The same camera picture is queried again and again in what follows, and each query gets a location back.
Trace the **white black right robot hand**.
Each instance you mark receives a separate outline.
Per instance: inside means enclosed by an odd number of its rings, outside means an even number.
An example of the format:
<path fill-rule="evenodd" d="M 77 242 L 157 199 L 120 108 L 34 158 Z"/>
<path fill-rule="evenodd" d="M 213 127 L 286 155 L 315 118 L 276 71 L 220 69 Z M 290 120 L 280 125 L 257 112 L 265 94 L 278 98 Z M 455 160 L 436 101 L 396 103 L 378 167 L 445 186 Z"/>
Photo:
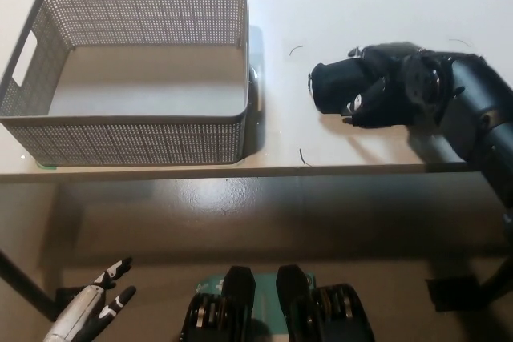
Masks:
<path fill-rule="evenodd" d="M 406 97 L 402 81 L 404 60 L 416 53 L 412 42 L 358 46 L 348 52 L 370 81 L 345 106 L 344 121 L 355 127 L 381 128 L 410 125 L 416 108 Z"/>

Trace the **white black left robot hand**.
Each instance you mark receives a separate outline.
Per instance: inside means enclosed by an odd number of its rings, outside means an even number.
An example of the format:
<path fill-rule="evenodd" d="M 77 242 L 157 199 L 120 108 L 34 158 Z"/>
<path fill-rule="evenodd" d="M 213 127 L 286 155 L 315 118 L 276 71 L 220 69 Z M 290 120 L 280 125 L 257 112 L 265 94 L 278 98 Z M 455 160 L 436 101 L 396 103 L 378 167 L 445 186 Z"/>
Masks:
<path fill-rule="evenodd" d="M 107 291 L 129 272 L 132 258 L 118 260 L 101 272 L 71 300 L 59 314 L 44 341 L 93 341 L 127 306 L 136 293 L 131 285 L 107 303 Z"/>

